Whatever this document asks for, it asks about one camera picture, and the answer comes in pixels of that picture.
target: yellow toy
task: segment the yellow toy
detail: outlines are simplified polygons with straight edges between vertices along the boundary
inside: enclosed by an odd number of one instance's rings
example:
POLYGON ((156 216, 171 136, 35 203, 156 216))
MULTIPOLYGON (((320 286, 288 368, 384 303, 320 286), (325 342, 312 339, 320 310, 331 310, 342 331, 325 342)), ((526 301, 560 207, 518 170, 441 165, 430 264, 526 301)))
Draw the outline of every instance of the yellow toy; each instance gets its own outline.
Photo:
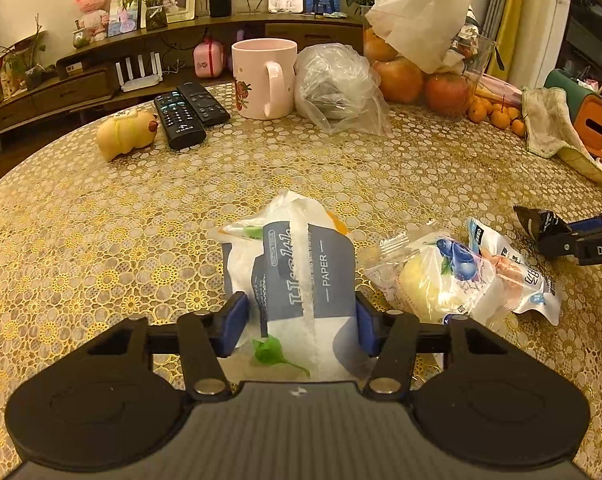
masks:
POLYGON ((130 110, 110 117, 97 130, 97 144, 103 158, 109 162, 133 148, 143 148, 154 141, 159 127, 156 115, 130 110))

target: gray package label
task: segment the gray package label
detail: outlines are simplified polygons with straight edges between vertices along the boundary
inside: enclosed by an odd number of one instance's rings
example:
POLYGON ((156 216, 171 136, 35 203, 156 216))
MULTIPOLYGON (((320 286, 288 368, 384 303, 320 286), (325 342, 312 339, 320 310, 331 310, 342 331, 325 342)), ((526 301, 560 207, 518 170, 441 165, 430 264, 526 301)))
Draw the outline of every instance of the gray package label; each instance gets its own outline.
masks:
POLYGON ((265 273, 264 273, 264 257, 257 256, 254 258, 254 266, 252 267, 252 290, 258 304, 258 324, 260 327, 261 337, 268 336, 268 314, 266 310, 265 297, 265 273))
POLYGON ((232 278, 227 270, 227 261, 232 251, 232 244, 226 242, 221 244, 221 250, 223 251, 223 289, 225 290, 225 297, 229 298, 232 295, 232 278))
POLYGON ((354 245, 326 227, 308 225, 308 234, 314 317, 354 316, 354 245))
POLYGON ((299 282, 294 275, 290 222, 263 228, 265 293, 268 321, 303 317, 299 282))

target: towel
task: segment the towel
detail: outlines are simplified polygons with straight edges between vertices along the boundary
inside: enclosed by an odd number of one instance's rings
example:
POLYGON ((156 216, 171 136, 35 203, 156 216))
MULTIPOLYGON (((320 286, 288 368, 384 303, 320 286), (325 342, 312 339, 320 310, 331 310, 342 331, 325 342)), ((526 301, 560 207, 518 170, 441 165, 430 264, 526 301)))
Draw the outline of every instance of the towel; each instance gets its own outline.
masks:
POLYGON ((564 89, 526 89, 522 108, 530 152, 543 158, 557 155, 584 177, 602 184, 602 170, 572 126, 564 89))

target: white router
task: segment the white router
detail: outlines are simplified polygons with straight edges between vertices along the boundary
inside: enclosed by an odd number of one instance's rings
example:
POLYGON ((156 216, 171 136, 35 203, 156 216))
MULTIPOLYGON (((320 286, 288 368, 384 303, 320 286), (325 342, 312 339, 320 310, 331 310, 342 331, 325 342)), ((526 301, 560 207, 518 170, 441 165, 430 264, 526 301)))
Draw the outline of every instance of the white router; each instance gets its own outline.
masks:
POLYGON ((121 64, 116 64, 116 74, 118 75, 118 82, 121 85, 123 92, 131 92, 132 90, 138 90, 139 88, 146 88, 148 86, 158 85, 159 82, 163 81, 163 70, 161 68, 161 56, 158 52, 150 53, 150 62, 152 63, 152 73, 145 75, 145 67, 143 66, 143 54, 138 55, 139 72, 141 77, 134 79, 132 75, 132 60, 126 57, 127 75, 129 81, 123 81, 123 71, 121 70, 121 64))

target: wooden floor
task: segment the wooden floor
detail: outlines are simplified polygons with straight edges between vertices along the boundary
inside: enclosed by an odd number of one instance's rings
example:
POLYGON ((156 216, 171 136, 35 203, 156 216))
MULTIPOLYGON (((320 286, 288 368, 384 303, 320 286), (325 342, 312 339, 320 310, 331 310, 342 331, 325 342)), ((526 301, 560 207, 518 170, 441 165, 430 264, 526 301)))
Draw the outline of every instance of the wooden floor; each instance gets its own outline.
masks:
POLYGON ((66 116, 3 134, 1 136, 3 151, 0 153, 0 179, 32 153, 79 126, 77 116, 66 116))

